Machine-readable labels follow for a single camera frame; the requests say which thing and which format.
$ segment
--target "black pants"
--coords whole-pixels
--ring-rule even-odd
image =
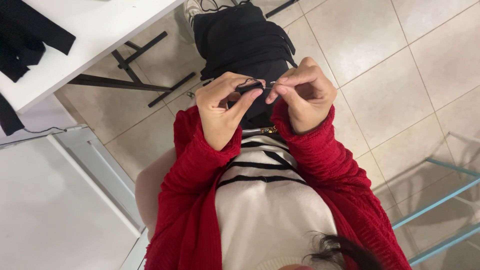
[[[196,15],[193,32],[198,52],[207,60],[202,80],[230,71],[264,79],[269,87],[269,82],[288,70],[287,61],[296,66],[287,34],[267,22],[260,8],[251,3]],[[270,89],[265,89],[243,116],[240,125],[244,130],[273,126],[270,117],[275,102],[265,103],[269,93]]]

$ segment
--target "white table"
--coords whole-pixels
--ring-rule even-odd
[[[0,73],[0,93],[25,112],[184,0],[23,0],[77,37],[69,55],[46,46],[17,83]]]

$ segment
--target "blue chair frame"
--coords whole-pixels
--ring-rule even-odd
[[[453,170],[458,171],[458,172],[466,173],[468,175],[472,175],[473,177],[475,177],[475,179],[473,181],[471,181],[470,183],[465,184],[462,187],[458,188],[457,190],[445,195],[443,198],[431,203],[430,205],[428,205],[428,206],[426,206],[422,209],[419,209],[419,210],[417,210],[417,211],[415,211],[415,212],[413,212],[413,213],[411,213],[407,216],[404,216],[402,219],[394,222],[392,224],[393,229],[397,229],[398,227],[404,225],[405,223],[411,221],[412,219],[424,214],[425,212],[439,206],[440,204],[446,202],[447,200],[456,197],[457,195],[464,192],[465,190],[467,190],[467,189],[475,186],[476,184],[480,183],[480,173],[478,173],[478,172],[467,170],[467,169],[464,169],[464,168],[461,168],[461,167],[457,167],[455,165],[448,164],[448,163],[445,163],[445,162],[441,162],[441,161],[438,161],[438,160],[434,160],[432,158],[427,158],[425,161],[433,163],[433,164],[437,164],[437,165],[440,165],[440,166],[443,166],[443,167],[447,167],[447,168],[453,169]],[[423,262],[424,260],[432,257],[433,255],[441,252],[442,250],[445,250],[445,249],[447,249],[447,248],[449,248],[449,247],[467,239],[468,237],[470,237],[470,236],[472,236],[472,235],[474,235],[475,233],[478,233],[478,232],[480,232],[480,222],[461,230],[456,235],[454,235],[454,236],[442,241],[441,243],[429,248],[428,250],[425,250],[424,252],[416,255],[415,257],[408,260],[408,263],[410,264],[410,266],[417,265],[417,264]]]

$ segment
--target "dark hair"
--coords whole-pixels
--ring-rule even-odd
[[[346,237],[340,235],[319,233],[313,238],[320,238],[316,253],[304,257],[310,257],[312,262],[330,262],[345,269],[342,255],[350,257],[358,266],[359,270],[383,270],[382,265],[375,255],[363,247],[357,245]]]

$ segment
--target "fingernail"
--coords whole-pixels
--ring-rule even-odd
[[[263,92],[263,90],[257,89],[257,90],[255,90],[253,93],[251,93],[250,96],[251,96],[252,98],[258,98],[258,96],[261,95],[262,92]]]
[[[278,88],[276,89],[276,91],[277,91],[279,94],[281,94],[281,95],[287,93],[287,89],[286,89],[285,87],[278,87]]]

